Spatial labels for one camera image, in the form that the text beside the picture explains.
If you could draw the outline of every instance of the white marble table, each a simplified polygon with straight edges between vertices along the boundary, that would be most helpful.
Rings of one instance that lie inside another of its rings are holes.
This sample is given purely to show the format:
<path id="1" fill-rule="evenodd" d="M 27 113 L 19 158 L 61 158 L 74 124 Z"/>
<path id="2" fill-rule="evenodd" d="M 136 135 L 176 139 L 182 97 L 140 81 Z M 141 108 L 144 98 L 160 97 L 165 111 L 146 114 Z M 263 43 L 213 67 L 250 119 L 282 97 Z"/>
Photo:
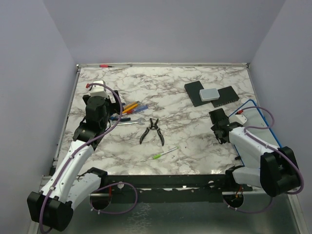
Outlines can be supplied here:
<path id="1" fill-rule="evenodd" d="M 213 132 L 209 112 L 211 103 L 194 107 L 184 84 L 200 80 L 204 88 L 233 86 L 240 99 L 224 105 L 230 114 L 252 98 L 254 91 L 246 68 L 243 67 L 128 67 L 82 68 L 62 141 L 58 165 L 64 159 L 73 133 L 84 117 L 82 96 L 88 94 L 87 83 L 104 80 L 119 91 L 125 103 L 141 101 L 149 109 L 132 119 L 159 118 L 159 127 L 165 138 L 162 147 L 156 131 L 150 131 L 140 145 L 139 138 L 145 125 L 118 126 L 103 138 L 94 154 L 86 161 L 80 173 L 91 167 L 108 171 L 111 175 L 179 175 L 220 174 L 239 164 L 231 144 L 218 144 Z M 159 159 L 152 156 L 178 145 L 180 148 Z"/>

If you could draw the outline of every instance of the gray marble vein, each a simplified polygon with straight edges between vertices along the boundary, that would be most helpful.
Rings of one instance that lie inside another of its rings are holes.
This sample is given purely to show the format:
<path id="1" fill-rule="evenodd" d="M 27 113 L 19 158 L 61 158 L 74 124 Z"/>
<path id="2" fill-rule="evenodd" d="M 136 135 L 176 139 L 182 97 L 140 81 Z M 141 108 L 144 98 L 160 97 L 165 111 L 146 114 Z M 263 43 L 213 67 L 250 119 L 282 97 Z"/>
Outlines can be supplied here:
<path id="1" fill-rule="evenodd" d="M 200 80 L 204 88 L 233 86 L 239 101 L 222 107 L 226 114 L 230 114 L 248 99 L 255 99 L 246 68 L 129 67 L 82 68 L 58 164 L 64 159 L 73 133 L 84 117 L 82 96 L 88 94 L 85 86 L 96 80 L 104 80 L 109 87 L 118 90 L 125 103 L 139 100 L 148 105 L 148 110 L 131 115 L 131 118 L 159 118 L 165 145 L 161 146 L 156 131 L 150 131 L 139 144 L 148 122 L 143 126 L 118 126 L 104 137 L 80 173 L 98 167 L 111 175 L 220 174 L 240 163 L 234 159 L 237 153 L 232 145 L 218 144 L 210 129 L 212 123 L 208 112 L 214 110 L 213 105 L 194 107 L 184 84 Z M 178 150 L 152 159 L 153 155 L 177 145 Z"/>

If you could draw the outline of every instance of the floor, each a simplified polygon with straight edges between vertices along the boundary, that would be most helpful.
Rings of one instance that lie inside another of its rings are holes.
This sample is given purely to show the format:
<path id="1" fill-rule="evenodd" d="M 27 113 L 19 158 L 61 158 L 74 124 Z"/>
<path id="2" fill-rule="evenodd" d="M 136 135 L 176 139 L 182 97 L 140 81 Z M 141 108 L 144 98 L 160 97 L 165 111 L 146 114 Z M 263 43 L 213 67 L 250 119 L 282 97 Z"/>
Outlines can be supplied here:
<path id="1" fill-rule="evenodd" d="M 148 126 L 118 126 L 107 135 L 80 173 L 91 167 L 111 175 L 220 174 L 234 165 L 236 151 L 231 144 L 218 144 L 208 112 L 211 103 L 194 107 L 184 84 L 200 80 L 204 88 L 233 86 L 239 101 L 222 106 L 226 114 L 252 98 L 254 91 L 244 67 L 127 67 L 82 68 L 62 141 L 58 164 L 64 159 L 73 133 L 85 115 L 82 96 L 87 83 L 104 80 L 118 90 L 125 103 L 141 101 L 149 109 L 130 117 L 159 118 L 164 135 L 162 147 L 156 131 L 151 131 L 140 145 L 139 138 Z M 159 159 L 152 156 L 175 146 L 179 149 Z"/>

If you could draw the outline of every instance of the gray floor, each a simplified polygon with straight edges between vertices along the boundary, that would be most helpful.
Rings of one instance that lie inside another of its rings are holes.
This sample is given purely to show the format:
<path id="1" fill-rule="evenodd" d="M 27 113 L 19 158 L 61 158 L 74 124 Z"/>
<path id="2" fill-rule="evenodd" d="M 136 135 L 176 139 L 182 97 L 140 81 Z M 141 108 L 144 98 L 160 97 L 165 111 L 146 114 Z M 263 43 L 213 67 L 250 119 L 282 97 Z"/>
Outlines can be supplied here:
<path id="1" fill-rule="evenodd" d="M 244 210 L 261 210 L 268 204 L 267 195 L 246 195 Z M 113 205 L 111 211 L 121 211 L 130 205 Z M 84 200 L 63 234 L 298 234 L 286 195 L 274 199 L 271 210 L 262 214 L 241 214 L 223 203 L 139 203 L 122 215 L 90 211 Z"/>

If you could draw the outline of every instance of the spiral notebook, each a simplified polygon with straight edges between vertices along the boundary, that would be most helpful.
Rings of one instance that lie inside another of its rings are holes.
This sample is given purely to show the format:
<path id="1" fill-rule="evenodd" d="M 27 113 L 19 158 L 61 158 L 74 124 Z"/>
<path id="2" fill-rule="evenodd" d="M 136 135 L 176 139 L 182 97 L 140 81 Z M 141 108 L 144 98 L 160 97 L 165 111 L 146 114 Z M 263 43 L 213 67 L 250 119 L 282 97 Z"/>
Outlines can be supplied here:
<path id="1" fill-rule="evenodd" d="M 239 100 L 239 97 L 232 86 L 218 89 L 218 92 L 220 94 L 219 99 L 211 101 L 214 107 L 223 106 Z"/>

